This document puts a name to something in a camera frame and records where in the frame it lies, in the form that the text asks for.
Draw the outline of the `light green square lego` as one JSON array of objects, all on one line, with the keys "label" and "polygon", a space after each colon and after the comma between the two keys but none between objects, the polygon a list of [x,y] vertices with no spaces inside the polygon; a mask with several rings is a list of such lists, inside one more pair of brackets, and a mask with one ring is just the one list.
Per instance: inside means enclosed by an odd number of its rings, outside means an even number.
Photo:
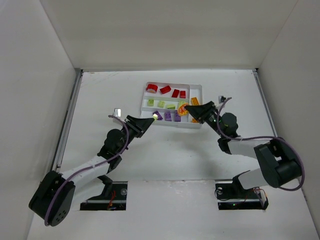
[{"label": "light green square lego", "polygon": [[163,109],[165,107],[166,102],[163,100],[159,100],[157,107]]}]

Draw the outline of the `dark red lego brick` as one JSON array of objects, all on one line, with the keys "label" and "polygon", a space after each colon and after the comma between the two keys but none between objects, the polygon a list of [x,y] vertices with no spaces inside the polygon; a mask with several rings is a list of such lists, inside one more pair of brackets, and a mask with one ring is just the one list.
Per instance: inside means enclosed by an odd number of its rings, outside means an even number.
[{"label": "dark red lego brick", "polygon": [[167,85],[167,86],[160,88],[159,90],[160,90],[160,93],[162,95],[164,95],[164,94],[169,93],[172,90],[172,88],[169,85]]}]

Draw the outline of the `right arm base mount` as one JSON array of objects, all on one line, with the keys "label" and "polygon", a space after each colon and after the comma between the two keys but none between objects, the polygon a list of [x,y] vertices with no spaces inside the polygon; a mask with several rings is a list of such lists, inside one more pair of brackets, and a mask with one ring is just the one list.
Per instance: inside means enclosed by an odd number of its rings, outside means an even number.
[{"label": "right arm base mount", "polygon": [[228,180],[215,182],[214,195],[220,211],[231,210],[263,210],[269,206],[269,200],[264,189],[253,187],[244,189],[235,176]]}]

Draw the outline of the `purple tan lego piece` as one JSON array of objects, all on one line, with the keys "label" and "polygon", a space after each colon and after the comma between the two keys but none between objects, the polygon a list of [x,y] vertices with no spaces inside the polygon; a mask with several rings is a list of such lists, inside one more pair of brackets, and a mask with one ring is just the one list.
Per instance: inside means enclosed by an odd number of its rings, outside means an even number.
[{"label": "purple tan lego piece", "polygon": [[167,121],[167,122],[171,122],[171,121],[172,121],[172,115],[171,115],[171,112],[170,112],[170,111],[166,111],[166,112],[164,113],[164,119],[165,119],[165,121]]}]

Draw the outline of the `orange patterned lego piece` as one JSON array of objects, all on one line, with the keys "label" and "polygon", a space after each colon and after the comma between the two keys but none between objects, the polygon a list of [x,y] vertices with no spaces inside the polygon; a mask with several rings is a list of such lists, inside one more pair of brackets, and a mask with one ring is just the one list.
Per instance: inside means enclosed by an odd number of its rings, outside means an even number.
[{"label": "orange patterned lego piece", "polygon": [[188,110],[186,109],[186,107],[188,107],[188,106],[189,106],[188,103],[182,104],[182,105],[178,108],[177,114],[178,114],[180,117],[186,116],[186,115],[189,113]]}]

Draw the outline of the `small red lego brick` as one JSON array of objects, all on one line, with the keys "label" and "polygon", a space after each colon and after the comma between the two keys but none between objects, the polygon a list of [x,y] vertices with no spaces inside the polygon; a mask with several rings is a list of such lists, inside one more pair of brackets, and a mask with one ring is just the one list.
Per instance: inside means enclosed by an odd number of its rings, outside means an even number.
[{"label": "small red lego brick", "polygon": [[181,90],[181,91],[179,92],[179,97],[180,97],[181,99],[185,99],[185,98],[186,98],[186,91],[185,91],[185,90]]}]

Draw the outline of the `purple rounded lego piece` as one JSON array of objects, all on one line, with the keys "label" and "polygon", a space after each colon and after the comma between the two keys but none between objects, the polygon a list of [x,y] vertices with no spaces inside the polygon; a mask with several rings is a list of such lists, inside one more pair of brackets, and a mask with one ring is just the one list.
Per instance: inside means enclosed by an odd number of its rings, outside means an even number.
[{"label": "purple rounded lego piece", "polygon": [[174,121],[177,123],[181,122],[181,116],[177,112],[174,114]]}]

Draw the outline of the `light green curved lego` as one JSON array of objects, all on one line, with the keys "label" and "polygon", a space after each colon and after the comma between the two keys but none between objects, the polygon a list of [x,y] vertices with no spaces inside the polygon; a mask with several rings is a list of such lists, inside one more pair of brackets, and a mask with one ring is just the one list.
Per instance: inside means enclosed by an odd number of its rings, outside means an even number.
[{"label": "light green curved lego", "polygon": [[158,115],[157,115],[157,114],[154,113],[154,114],[152,115],[152,117],[154,118],[155,121],[158,120]]},{"label": "light green curved lego", "polygon": [[148,102],[147,102],[147,105],[149,107],[153,107],[154,106],[154,100],[153,99],[149,99]]}]

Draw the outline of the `purple patterned lego brick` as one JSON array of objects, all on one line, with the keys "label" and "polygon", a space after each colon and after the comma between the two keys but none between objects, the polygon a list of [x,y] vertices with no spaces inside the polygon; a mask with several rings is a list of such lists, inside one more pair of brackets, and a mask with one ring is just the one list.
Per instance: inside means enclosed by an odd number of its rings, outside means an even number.
[{"label": "purple patterned lego brick", "polygon": [[152,113],[152,115],[153,114],[157,114],[157,116],[158,116],[158,121],[162,121],[163,120],[163,117],[161,116],[161,114],[156,110],[156,111],[154,111],[153,113]]}]

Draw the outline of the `yellow lego brick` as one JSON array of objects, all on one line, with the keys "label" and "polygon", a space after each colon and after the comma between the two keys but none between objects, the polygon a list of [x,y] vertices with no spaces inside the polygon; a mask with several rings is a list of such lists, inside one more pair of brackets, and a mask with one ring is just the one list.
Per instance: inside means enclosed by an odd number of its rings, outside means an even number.
[{"label": "yellow lego brick", "polygon": [[200,105],[197,97],[192,97],[192,98],[191,98],[191,104],[192,104],[193,106],[199,106],[199,105]]}]

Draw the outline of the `light green wedge lego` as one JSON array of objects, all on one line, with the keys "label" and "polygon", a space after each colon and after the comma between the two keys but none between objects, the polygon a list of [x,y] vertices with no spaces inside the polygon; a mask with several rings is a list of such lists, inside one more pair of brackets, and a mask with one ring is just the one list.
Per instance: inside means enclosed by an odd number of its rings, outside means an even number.
[{"label": "light green wedge lego", "polygon": [[167,104],[166,105],[166,108],[167,109],[170,109],[170,110],[175,110],[176,109],[176,106],[174,104]]}]

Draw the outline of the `red rounded lego brick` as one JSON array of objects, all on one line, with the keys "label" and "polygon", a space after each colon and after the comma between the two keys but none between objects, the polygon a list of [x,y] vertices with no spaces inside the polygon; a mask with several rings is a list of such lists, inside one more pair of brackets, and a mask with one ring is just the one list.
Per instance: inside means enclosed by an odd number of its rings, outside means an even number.
[{"label": "red rounded lego brick", "polygon": [[149,93],[156,93],[158,91],[158,86],[156,84],[148,84],[147,87],[146,87],[146,91],[149,92]]}]

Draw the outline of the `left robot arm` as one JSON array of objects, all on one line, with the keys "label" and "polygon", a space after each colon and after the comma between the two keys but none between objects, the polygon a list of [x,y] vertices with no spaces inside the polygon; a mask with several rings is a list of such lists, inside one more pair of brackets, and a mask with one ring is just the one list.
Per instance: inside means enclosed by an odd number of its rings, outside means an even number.
[{"label": "left robot arm", "polygon": [[45,226],[55,227],[67,216],[81,189],[91,182],[97,182],[94,190],[103,190],[103,179],[121,162],[121,155],[135,138],[141,138],[158,119],[136,118],[128,115],[125,120],[113,116],[121,129],[111,129],[96,156],[86,163],[65,172],[49,171],[40,182],[28,207],[41,219]]}]

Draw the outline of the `light green lego piece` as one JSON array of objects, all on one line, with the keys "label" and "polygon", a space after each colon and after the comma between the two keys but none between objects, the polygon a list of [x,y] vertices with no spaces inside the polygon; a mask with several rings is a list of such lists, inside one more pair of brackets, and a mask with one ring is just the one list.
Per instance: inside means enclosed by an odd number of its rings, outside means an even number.
[{"label": "light green lego piece", "polygon": [[185,104],[186,102],[185,101],[179,101],[179,103],[178,103],[178,106],[180,107],[181,105],[183,105],[183,104]]}]

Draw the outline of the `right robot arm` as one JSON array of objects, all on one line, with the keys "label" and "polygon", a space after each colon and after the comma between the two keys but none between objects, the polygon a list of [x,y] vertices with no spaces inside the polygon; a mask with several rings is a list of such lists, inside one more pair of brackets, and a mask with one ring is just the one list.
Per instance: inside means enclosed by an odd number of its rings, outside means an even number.
[{"label": "right robot arm", "polygon": [[241,137],[238,135],[237,117],[221,113],[225,103],[216,106],[212,101],[203,105],[186,105],[185,110],[200,124],[208,124],[218,135],[222,152],[256,159],[259,167],[242,172],[232,179],[238,192],[262,186],[285,190],[284,185],[300,178],[299,190],[305,181],[305,168],[297,151],[278,136]]}]

